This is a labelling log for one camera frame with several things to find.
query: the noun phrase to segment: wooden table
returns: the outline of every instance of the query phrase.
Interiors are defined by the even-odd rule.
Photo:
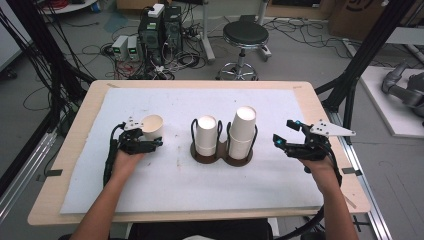
[[[88,133],[102,106],[109,88],[213,88],[213,89],[282,89],[293,90],[304,115],[306,123],[316,123],[328,118],[314,89],[307,82],[285,81],[96,81],[94,82],[78,112],[77,117],[65,139],[65,142],[52,166],[63,169],[61,176],[48,177],[28,217],[31,225],[57,225],[79,223],[83,214],[60,214],[67,193],[70,178],[85,145]],[[340,168],[351,167],[344,150],[336,137],[330,137]],[[357,177],[354,174],[343,176],[342,192],[346,196],[351,213],[365,213],[370,209]],[[156,212],[156,213],[120,213],[114,222],[142,221],[182,221],[205,219],[237,219],[255,217],[300,216],[315,214],[317,209],[262,209],[237,211],[193,211],[193,212]]]

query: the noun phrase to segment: person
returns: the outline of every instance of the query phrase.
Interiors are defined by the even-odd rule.
[[[71,240],[108,239],[119,196],[126,181],[134,172],[137,163],[143,157],[144,154],[128,155],[121,150],[118,151],[109,182],[90,207],[75,232],[70,236]],[[299,161],[311,170],[318,189],[323,194],[326,239],[358,239],[330,159]],[[130,240],[183,239],[189,237],[187,234],[201,235],[206,237],[204,239],[269,239],[269,228],[266,219],[141,223],[133,225],[130,232]]]

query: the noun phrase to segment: floor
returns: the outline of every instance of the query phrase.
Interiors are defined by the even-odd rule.
[[[64,32],[73,50],[78,53],[87,69],[97,79],[112,79],[112,66],[108,59],[84,53],[98,51],[98,47],[112,42],[112,38],[121,34],[136,33],[138,16],[122,14],[113,7],[108,7],[98,14],[88,10],[64,14],[60,16],[60,20],[64,24]],[[211,19],[210,29],[215,30],[210,35],[221,36],[226,21],[225,18]],[[76,27],[92,23],[94,24],[86,27]],[[314,87],[318,87],[343,72],[350,59],[340,41],[329,41],[328,45],[332,47],[311,43],[310,45],[315,46],[313,47],[300,42],[304,41],[302,33],[308,42],[319,41],[318,37],[313,37],[316,35],[321,35],[324,40],[332,37],[327,34],[326,22],[314,22],[308,29],[303,27],[301,33],[300,25],[308,23],[293,20],[277,23],[275,26],[281,31],[273,29],[270,24],[267,25],[270,33],[268,47],[272,57],[264,62],[256,52],[249,52],[246,60],[259,72],[260,80],[309,81]],[[69,53],[62,41],[58,40],[58,43],[64,53]],[[230,47],[221,38],[211,38],[211,45],[216,55],[214,64],[205,65],[201,69],[180,70],[175,73],[176,79],[214,80],[217,70],[223,64],[237,58],[238,50]],[[393,45],[384,46],[371,64],[395,66],[402,59],[408,59],[410,65],[415,68],[423,68],[423,65],[418,64],[401,46]],[[3,109],[0,115],[0,174],[4,174],[42,121],[47,113],[44,108],[48,106],[47,91],[40,89],[43,85],[37,80],[27,59],[19,57],[12,63],[12,67],[18,77],[8,79],[3,75],[0,80],[0,106]],[[320,98],[325,99],[326,95],[322,94]],[[393,239],[422,239],[424,190],[419,182],[422,180],[424,168],[424,140],[392,137],[361,84],[357,86],[352,129],[357,132],[357,136],[352,138],[353,146]],[[60,148],[62,141],[62,137],[57,139],[33,180],[1,223],[0,239],[53,240],[72,232],[75,228],[74,225],[33,227],[26,221],[43,185],[43,182],[37,181],[36,178],[42,175],[44,167],[49,164],[48,161],[54,158],[54,153]],[[359,221],[366,221],[365,216],[357,217]],[[298,217],[279,218],[278,224],[280,234],[283,235],[303,225],[303,220]],[[112,237],[122,237],[125,230],[125,224],[114,224]],[[361,226],[359,236],[361,239],[374,239],[371,229],[367,226]]]

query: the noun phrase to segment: paper cup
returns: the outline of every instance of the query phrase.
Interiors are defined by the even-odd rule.
[[[163,135],[163,119],[159,115],[149,115],[141,120],[141,130],[148,141],[153,141]]]
[[[231,124],[230,134],[238,141],[250,141],[255,135],[256,111],[245,106],[237,109],[234,121]]]
[[[196,144],[196,151],[202,156],[209,157],[215,154],[216,146],[212,148],[203,148]]]
[[[230,155],[230,157],[234,159],[244,159],[249,154],[251,145],[252,140],[238,141],[230,135],[230,146],[228,150],[228,155]]]
[[[214,117],[206,115],[197,120],[196,145],[202,148],[213,148],[216,146],[218,137],[217,124]]]

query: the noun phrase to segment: black stool seat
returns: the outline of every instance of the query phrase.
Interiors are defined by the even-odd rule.
[[[224,39],[240,47],[259,47],[268,40],[268,31],[253,22],[236,21],[224,27]]]

